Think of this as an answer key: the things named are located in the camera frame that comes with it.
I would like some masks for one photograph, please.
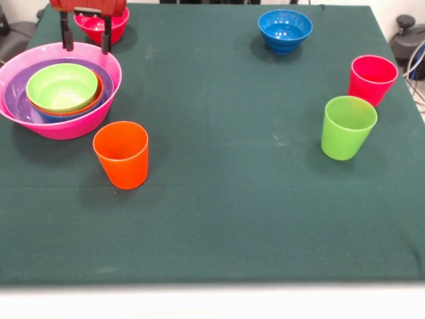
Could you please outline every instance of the plastic bowl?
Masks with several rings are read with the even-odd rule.
[[[11,115],[16,119],[24,122],[51,123],[51,121],[41,117],[38,112],[35,112],[35,107],[29,102],[27,94],[25,93],[25,86],[28,79],[36,71],[52,64],[65,62],[84,65],[100,76],[104,85],[104,95],[100,105],[102,105],[112,95],[112,92],[114,91],[114,83],[112,82],[110,75],[103,68],[97,64],[77,58],[57,58],[33,64],[13,77],[6,86],[5,93],[3,95],[3,102],[7,111],[9,111],[9,113],[11,113]]]
[[[112,18],[112,43],[118,42],[126,29],[130,18],[130,10],[126,7],[122,17]],[[101,18],[85,17],[83,15],[74,16],[75,23],[91,38],[94,42],[102,42],[102,33],[105,30],[105,22]]]
[[[270,50],[283,55],[294,52],[313,31],[311,20],[293,10],[268,11],[259,18],[258,27]]]
[[[96,77],[98,79],[98,89],[91,103],[89,103],[89,105],[85,106],[84,108],[81,108],[73,112],[67,112],[67,113],[53,113],[53,112],[47,112],[43,109],[40,109],[37,107],[37,105],[34,105],[34,104],[33,104],[33,107],[41,115],[41,117],[46,120],[45,122],[47,123],[67,121],[73,118],[77,118],[85,113],[88,113],[89,111],[91,111],[91,109],[97,108],[98,106],[100,106],[100,104],[102,103],[102,97],[104,95],[104,84],[102,82],[102,79],[97,74],[96,74]]]
[[[28,99],[51,112],[71,112],[87,106],[98,88],[89,68],[59,63],[35,72],[27,82]]]
[[[0,102],[0,114],[46,138],[69,140],[90,133],[102,123],[115,98],[116,92],[120,88],[122,70],[120,63],[111,53],[103,54],[102,50],[96,45],[75,42],[74,50],[67,51],[62,48],[62,43],[51,43],[25,51],[12,58],[0,68],[0,96],[4,94],[6,85],[8,85],[11,79],[20,71],[35,63],[56,58],[77,58],[87,60],[88,62],[92,62],[104,68],[114,81],[114,91],[112,95],[101,106],[89,113],[59,123],[29,123],[18,120],[6,109],[3,100]]]

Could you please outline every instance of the bowl rim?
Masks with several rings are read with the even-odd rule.
[[[51,60],[44,60],[44,61],[42,61],[42,62],[37,62],[37,63],[34,63],[34,64],[32,64],[31,66],[29,66],[28,68],[32,68],[34,65],[38,65],[38,64],[41,64],[41,63],[48,63],[47,64],[47,66],[49,66],[49,65],[53,65],[53,64],[58,64],[58,63],[74,63],[74,64],[80,64],[80,65],[84,65],[84,66],[86,66],[86,67],[88,67],[88,68],[90,68],[90,70],[93,70],[92,69],[92,67],[91,66],[87,66],[87,65],[85,65],[85,64],[81,64],[81,62],[83,62],[83,63],[90,63],[90,64],[94,64],[93,62],[90,62],[90,61],[88,61],[88,60],[84,60],[84,59],[81,59],[81,58],[73,58],[73,57],[67,57],[67,58],[54,58],[54,59],[51,59]],[[105,69],[104,68],[102,68],[101,66],[97,66],[99,69],[102,69],[106,74],[104,74],[104,75],[106,75],[107,76],[107,81],[109,82],[110,81],[110,94],[112,94],[112,92],[114,91],[114,82],[113,82],[113,80],[112,80],[112,78],[111,78],[111,76],[105,71]],[[14,81],[14,79],[18,76],[18,75],[20,75],[20,73],[22,73],[22,72],[24,72],[26,69],[24,69],[24,70],[21,70],[21,71],[19,71],[17,74],[15,74],[13,77],[12,77],[12,79],[11,79],[11,81],[9,81],[6,85],[4,85],[4,95],[3,95],[3,99],[1,99],[1,96],[0,96],[0,101],[2,101],[3,102],[3,105],[4,105],[4,109],[5,109],[5,112],[9,112],[13,117],[15,117],[15,115],[14,115],[14,113],[12,112],[12,111],[10,111],[10,109],[9,109],[9,107],[8,107],[8,105],[7,105],[7,103],[6,103],[6,100],[5,100],[5,97],[6,97],[6,94],[8,94],[8,93],[10,93],[10,91],[11,91],[11,84],[12,84],[12,81]],[[97,71],[96,70],[93,70],[93,72],[95,73],[95,74],[97,74],[100,78],[101,78],[101,80],[102,80],[102,84],[103,84],[103,89],[104,89],[104,92],[103,93],[105,93],[105,87],[106,87],[106,85],[105,85],[105,82],[103,81],[103,78],[99,75],[99,73],[97,73]],[[23,91],[21,92],[21,94],[20,95],[22,95],[22,94],[25,94],[26,95],[26,92],[25,92],[25,86],[24,86],[24,88],[23,88]],[[102,100],[103,101],[106,101],[108,98],[106,97],[106,95],[105,94],[103,94],[103,97],[102,97]],[[32,104],[31,103],[31,101],[30,100],[28,100],[29,101],[29,104],[32,106],[32,107],[35,107],[35,108],[37,108],[36,106],[34,106],[34,104]],[[87,113],[87,112],[90,112],[91,111],[91,109],[88,109],[88,110],[86,110],[86,111],[84,111],[84,112],[81,112],[81,114],[80,114],[80,116],[81,115],[83,115],[83,114],[85,114],[85,113]]]
[[[310,22],[310,25],[311,25],[310,31],[307,34],[303,35],[302,37],[295,38],[295,39],[278,39],[278,38],[272,37],[268,33],[264,32],[263,29],[262,29],[262,27],[260,26],[260,20],[261,20],[261,18],[264,17],[267,14],[270,14],[270,13],[273,13],[273,12],[278,12],[278,11],[279,12],[282,12],[282,11],[284,11],[284,12],[292,12],[292,13],[296,13],[298,15],[301,15],[302,17],[305,17]],[[270,37],[271,39],[282,40],[282,41],[300,41],[300,40],[304,40],[305,38],[307,38],[313,32],[313,21],[311,21],[311,19],[308,16],[304,15],[303,13],[301,13],[299,11],[289,10],[289,9],[275,9],[275,10],[266,11],[265,13],[263,13],[262,15],[260,15],[260,17],[258,18],[257,25],[258,25],[258,28],[259,28],[259,30],[261,31],[261,33],[263,35],[266,35],[267,37]]]
[[[90,30],[90,31],[98,31],[98,32],[103,32],[103,30],[94,30],[92,28],[88,28],[85,25],[83,25],[78,18],[80,17],[80,15],[74,15],[74,22],[81,28],[81,29],[85,29],[85,30]],[[124,13],[122,14],[121,18],[123,18],[123,21],[115,26],[112,27],[112,30],[117,29],[122,27],[123,25],[125,25],[128,20],[130,19],[130,9],[128,9],[128,7],[126,7],[124,9]]]
[[[93,99],[94,95],[96,94],[96,91],[98,90],[98,86],[99,86],[99,82],[98,82],[98,77],[96,76],[96,73],[92,70],[90,70],[89,68],[85,67],[84,65],[81,64],[74,64],[74,63],[58,63],[58,64],[52,64],[49,66],[46,66],[40,70],[38,70],[37,72],[35,72],[29,79],[27,82],[27,85],[25,86],[25,93],[28,96],[28,99],[33,103],[36,104],[40,109],[42,110],[46,110],[49,112],[54,112],[54,110],[50,109],[50,108],[46,108],[44,105],[42,105],[40,103],[40,100],[38,98],[34,99],[34,96],[32,94],[32,92],[29,92],[29,88],[31,88],[31,85],[34,85],[33,83],[36,80],[37,76],[40,76],[40,74],[42,74],[43,72],[46,72],[46,70],[50,70],[50,69],[54,69],[57,68],[60,70],[60,68],[62,67],[72,67],[72,68],[79,68],[81,71],[84,71],[86,73],[86,76],[90,77],[90,81],[94,80],[93,88],[90,88],[91,90],[90,92],[90,97],[88,99],[86,99],[85,101],[69,106],[65,111],[63,112],[72,112],[74,110],[79,110],[81,108],[85,108],[87,105],[90,104],[91,99]]]
[[[28,52],[31,52],[32,50],[40,49],[40,48],[49,48],[49,47],[60,47],[60,48],[62,48],[62,43],[61,42],[56,42],[56,43],[49,43],[49,44],[46,44],[46,45],[39,45],[37,47],[31,48],[31,49],[29,49],[27,51],[24,51],[21,54],[24,54],[24,53],[27,53],[28,54]],[[84,48],[84,47],[96,47],[97,49],[100,50],[100,48],[98,46],[96,46],[96,45],[91,45],[90,43],[83,43],[83,42],[74,42],[74,50],[76,49],[76,47],[82,47],[82,48]],[[14,60],[17,60],[20,57],[21,54],[18,54],[17,56],[14,56],[12,59],[10,59],[9,61],[7,61],[7,63],[11,63]],[[112,100],[115,98],[115,95],[116,95],[118,89],[120,88],[121,82],[122,82],[122,69],[121,69],[120,62],[118,61],[118,59],[112,53],[108,53],[108,56],[110,56],[113,59],[113,61],[117,64],[118,70],[119,70],[119,78],[118,78],[117,85],[114,86],[114,91],[112,91],[111,96],[104,103],[102,103],[102,105],[100,105],[98,108],[95,108],[95,109],[91,110],[90,112],[87,112],[84,115],[81,115],[81,116],[79,116],[77,118],[73,118],[71,120],[62,121],[62,122],[56,122],[56,123],[31,123],[31,122],[26,122],[26,121],[18,120],[17,118],[13,117],[12,115],[9,115],[8,114],[9,111],[5,112],[2,109],[0,109],[0,114],[3,115],[4,117],[6,117],[8,120],[10,120],[12,122],[15,122],[15,123],[18,123],[20,125],[26,126],[28,128],[36,128],[37,129],[37,128],[46,128],[46,127],[53,128],[55,126],[63,126],[65,124],[71,124],[71,123],[74,123],[74,122],[77,122],[77,121],[81,121],[82,118],[89,117],[93,113],[100,112],[100,110],[102,109],[102,106],[103,105],[110,104],[112,102]],[[4,101],[4,94],[5,94],[5,90],[3,90],[3,96],[2,96],[3,101]]]
[[[99,92],[99,94],[96,95],[96,93],[94,94],[94,99],[87,104],[85,107],[78,109],[77,111],[72,111],[72,112],[64,112],[64,113],[52,113],[48,110],[44,110],[42,108],[39,108],[36,104],[34,104],[31,100],[29,100],[29,102],[31,103],[31,105],[36,108],[36,111],[39,111],[39,113],[42,113],[44,115],[47,116],[51,116],[51,117],[55,117],[55,118],[60,118],[60,117],[71,117],[71,116],[75,116],[75,115],[82,115],[85,112],[90,111],[93,107],[95,107],[95,105],[97,105],[101,100],[102,97],[104,95],[104,82],[102,80],[102,78],[100,77],[99,74],[97,74],[96,72],[93,71],[93,73],[96,75],[96,78],[98,79],[98,88],[96,89],[96,92]]]

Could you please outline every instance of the purple bowl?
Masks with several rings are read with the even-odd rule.
[[[112,92],[114,91],[114,83],[112,82],[111,76],[101,66],[77,58],[56,58],[53,60],[33,64],[30,67],[20,71],[20,73],[13,77],[13,79],[7,85],[5,89],[5,94],[3,96],[3,101],[5,103],[6,109],[11,113],[13,117],[28,123],[52,123],[51,119],[49,120],[48,118],[41,116],[35,110],[35,108],[27,98],[25,88],[27,86],[29,78],[35,72],[41,70],[42,68],[45,68],[46,66],[58,63],[75,63],[83,65],[99,74],[100,78],[104,83],[104,95],[102,97],[102,102],[99,103],[99,105],[102,105],[112,95]]]

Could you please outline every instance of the cup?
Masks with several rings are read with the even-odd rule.
[[[354,96],[338,96],[326,104],[321,149],[330,158],[353,158],[378,120],[369,102]]]
[[[96,133],[93,149],[115,187],[133,189],[146,180],[148,141],[146,130],[128,121],[108,124]]]
[[[398,76],[391,61],[376,55],[358,56],[351,63],[348,95],[357,96],[377,107]]]

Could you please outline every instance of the green bowl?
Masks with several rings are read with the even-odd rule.
[[[60,63],[42,68],[27,82],[28,99],[49,112],[71,112],[88,105],[98,87],[89,68]]]

